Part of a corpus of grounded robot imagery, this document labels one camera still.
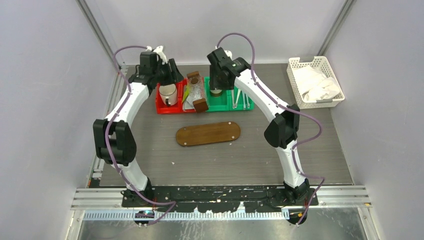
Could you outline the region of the shiny metal cup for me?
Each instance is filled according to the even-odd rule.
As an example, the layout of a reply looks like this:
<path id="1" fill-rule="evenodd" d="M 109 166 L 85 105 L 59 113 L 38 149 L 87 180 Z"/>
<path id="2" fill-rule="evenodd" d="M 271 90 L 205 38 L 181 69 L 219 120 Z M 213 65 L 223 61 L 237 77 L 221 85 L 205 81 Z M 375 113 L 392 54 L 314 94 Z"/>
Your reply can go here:
<path id="1" fill-rule="evenodd" d="M 211 89 L 209 92 L 210 95 L 215 98 L 220 97 L 223 94 L 223 91 L 221 89 Z"/>

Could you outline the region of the white enamel mug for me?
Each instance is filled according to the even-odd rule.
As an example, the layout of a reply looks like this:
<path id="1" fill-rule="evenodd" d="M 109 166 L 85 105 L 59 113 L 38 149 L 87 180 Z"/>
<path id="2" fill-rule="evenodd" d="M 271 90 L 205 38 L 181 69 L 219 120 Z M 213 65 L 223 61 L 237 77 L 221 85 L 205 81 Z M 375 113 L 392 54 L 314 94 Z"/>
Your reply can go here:
<path id="1" fill-rule="evenodd" d="M 167 106 L 174 106 L 178 101 L 178 89 L 175 84 L 160 85 L 158 88 L 162 102 Z"/>

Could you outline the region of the brown oval wooden tray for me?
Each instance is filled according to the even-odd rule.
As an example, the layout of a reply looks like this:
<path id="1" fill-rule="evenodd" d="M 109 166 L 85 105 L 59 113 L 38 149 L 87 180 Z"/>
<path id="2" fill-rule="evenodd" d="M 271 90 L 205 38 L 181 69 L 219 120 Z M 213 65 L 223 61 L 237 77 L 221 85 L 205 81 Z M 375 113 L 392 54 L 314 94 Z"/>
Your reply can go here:
<path id="1" fill-rule="evenodd" d="M 224 121 L 182 127 L 176 132 L 175 139 L 179 145 L 191 147 L 230 142 L 240 135 L 241 128 L 236 122 Z"/>

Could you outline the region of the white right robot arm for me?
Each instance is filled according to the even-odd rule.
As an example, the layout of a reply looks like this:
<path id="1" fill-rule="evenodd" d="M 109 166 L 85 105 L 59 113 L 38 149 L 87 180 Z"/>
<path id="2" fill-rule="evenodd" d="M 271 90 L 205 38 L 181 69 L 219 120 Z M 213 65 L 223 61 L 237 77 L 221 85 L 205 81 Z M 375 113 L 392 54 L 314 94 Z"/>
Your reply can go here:
<path id="1" fill-rule="evenodd" d="M 288 203 L 299 205 L 310 188 L 296 148 L 300 125 L 299 108 L 279 99 L 242 57 L 231 59 L 221 47 L 207 55 L 211 85 L 219 90 L 237 88 L 259 107 L 269 124 L 264 138 L 275 148 L 283 169 L 283 193 Z"/>

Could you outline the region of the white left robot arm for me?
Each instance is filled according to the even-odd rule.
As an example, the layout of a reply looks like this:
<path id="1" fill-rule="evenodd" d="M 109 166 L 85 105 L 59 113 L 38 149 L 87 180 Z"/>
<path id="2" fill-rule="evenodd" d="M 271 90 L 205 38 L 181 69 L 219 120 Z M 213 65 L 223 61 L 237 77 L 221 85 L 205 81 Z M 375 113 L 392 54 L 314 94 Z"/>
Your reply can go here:
<path id="1" fill-rule="evenodd" d="M 99 159 L 111 165 L 125 182 L 125 197 L 134 199 L 141 207 L 154 204 L 150 179 L 142 172 L 136 160 L 137 144 L 131 125 L 140 107 L 156 87 L 163 87 L 165 95 L 176 95 L 177 83 L 184 78 L 173 58 L 167 58 L 162 45 L 152 48 L 141 46 L 139 65 L 134 76 L 128 78 L 114 62 L 123 78 L 126 90 L 113 110 L 93 123 L 95 152 Z"/>

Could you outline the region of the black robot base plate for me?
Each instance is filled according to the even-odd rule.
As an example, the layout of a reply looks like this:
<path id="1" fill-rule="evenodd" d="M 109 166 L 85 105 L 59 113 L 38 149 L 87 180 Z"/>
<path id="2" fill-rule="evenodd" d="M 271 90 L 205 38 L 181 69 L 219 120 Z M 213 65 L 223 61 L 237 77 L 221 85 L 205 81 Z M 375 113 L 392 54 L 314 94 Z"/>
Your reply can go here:
<path id="1" fill-rule="evenodd" d="M 215 185 L 215 186 L 156 186 L 148 187 L 141 194 L 145 201 L 132 190 L 123 190 L 122 206 L 127 208 L 153 207 L 165 212 L 177 213 L 212 213 L 235 212 L 244 207 L 247 213 L 277 212 L 282 207 L 306 207 L 319 204 L 314 189 L 310 188 L 301 196 L 275 185 Z"/>

